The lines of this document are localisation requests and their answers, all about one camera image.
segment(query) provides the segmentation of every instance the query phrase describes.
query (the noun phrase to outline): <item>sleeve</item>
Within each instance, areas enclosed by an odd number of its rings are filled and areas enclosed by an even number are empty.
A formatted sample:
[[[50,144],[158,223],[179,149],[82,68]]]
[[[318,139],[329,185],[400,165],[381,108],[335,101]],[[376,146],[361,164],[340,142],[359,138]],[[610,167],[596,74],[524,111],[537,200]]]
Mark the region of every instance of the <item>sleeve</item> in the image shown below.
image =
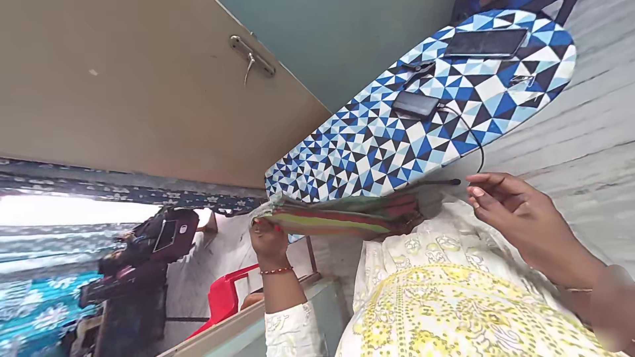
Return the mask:
[[[267,357],[327,356],[311,302],[265,314],[265,327]]]

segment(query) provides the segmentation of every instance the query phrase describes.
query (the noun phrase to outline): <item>hand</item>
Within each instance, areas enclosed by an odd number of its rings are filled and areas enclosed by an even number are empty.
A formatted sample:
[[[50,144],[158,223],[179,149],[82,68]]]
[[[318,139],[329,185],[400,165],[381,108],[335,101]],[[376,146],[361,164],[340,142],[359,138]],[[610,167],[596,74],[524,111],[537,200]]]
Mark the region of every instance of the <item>hand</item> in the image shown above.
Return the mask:
[[[604,264],[573,235],[551,198],[508,173],[465,178],[476,217],[497,229],[553,283],[592,288]]]
[[[265,219],[254,219],[249,234],[251,246],[256,251],[261,270],[290,266],[289,260],[286,258],[289,240],[280,226],[274,226]]]

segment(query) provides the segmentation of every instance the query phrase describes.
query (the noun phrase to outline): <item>blue geometric ironing board cover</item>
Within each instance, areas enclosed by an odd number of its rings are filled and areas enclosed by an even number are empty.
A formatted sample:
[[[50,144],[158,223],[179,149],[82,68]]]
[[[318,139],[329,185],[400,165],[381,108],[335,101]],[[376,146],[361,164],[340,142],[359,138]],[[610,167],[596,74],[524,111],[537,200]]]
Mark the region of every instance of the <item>blue geometric ironing board cover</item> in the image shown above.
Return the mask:
[[[528,29],[511,60],[441,58],[456,32]],[[385,196],[478,149],[455,114],[432,121],[391,111],[413,72],[401,65],[435,60],[434,77],[408,91],[441,99],[462,113],[483,145],[501,137],[554,100],[573,76],[576,49],[567,31],[520,10],[491,10],[448,26],[418,44],[265,173],[269,195],[305,202]],[[519,76],[528,77],[518,83]]]

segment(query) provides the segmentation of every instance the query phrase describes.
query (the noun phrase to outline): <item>wooden door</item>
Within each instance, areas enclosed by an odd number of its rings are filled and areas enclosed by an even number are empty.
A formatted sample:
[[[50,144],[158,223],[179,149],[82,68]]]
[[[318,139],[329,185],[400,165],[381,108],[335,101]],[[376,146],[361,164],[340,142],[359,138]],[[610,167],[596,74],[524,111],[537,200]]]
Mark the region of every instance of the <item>wooden door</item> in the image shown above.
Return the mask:
[[[243,86],[231,35],[276,75]],[[330,116],[214,0],[8,0],[0,48],[9,158],[263,187]]]

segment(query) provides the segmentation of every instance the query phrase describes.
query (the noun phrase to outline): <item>red plastic chair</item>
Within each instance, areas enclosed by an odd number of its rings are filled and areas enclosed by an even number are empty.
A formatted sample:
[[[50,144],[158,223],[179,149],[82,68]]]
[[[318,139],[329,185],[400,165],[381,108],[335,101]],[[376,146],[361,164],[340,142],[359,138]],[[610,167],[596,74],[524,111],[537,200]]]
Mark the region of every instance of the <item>red plastic chair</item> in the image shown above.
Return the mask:
[[[210,319],[188,339],[238,313],[238,294],[234,283],[237,280],[247,278],[247,273],[257,267],[258,264],[254,264],[250,267],[242,268],[222,276],[211,284],[210,292],[207,294],[207,300],[210,302]]]

